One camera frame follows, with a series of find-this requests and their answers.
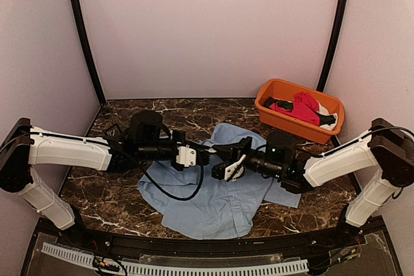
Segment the light blue button shirt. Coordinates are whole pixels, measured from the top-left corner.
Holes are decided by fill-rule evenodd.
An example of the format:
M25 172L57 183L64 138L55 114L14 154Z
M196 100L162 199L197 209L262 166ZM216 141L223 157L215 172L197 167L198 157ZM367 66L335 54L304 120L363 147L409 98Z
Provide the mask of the light blue button shirt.
M199 168L179 172L170 162L153 162L137 188L143 199L162 214L161 224L192 239L234 239L249 234L253 217L263 201L297 208L301 196L289 193L273 178L247 171L226 182L212 178L220 162L212 156L198 186Z

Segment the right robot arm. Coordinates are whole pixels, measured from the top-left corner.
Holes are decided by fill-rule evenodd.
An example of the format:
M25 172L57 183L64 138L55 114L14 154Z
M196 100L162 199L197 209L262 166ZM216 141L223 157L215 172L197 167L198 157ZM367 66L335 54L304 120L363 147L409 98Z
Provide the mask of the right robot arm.
M336 246L344 246L368 218L395 193L413 184L413 132L382 118L372 121L368 131L326 153L300 160L293 135L272 131L263 147L252 147L252 137L237 143L213 145L223 162L212 174L226 181L249 170L275 178L281 187L302 194L326 182L368 167L376 173L362 192L344 209L342 220L330 233Z

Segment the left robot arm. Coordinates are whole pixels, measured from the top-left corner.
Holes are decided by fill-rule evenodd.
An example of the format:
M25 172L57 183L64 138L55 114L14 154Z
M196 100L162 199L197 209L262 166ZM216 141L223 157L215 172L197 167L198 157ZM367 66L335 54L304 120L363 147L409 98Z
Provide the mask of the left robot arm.
M123 173L146 161L169 161L178 171L209 164L207 147L186 139L183 131L169 131L163 117L144 110L133 115L118 136L88 138L54 133L19 119L1 144L1 189L25 199L47 217L78 248L91 243L75 209L40 179L39 164L86 167Z

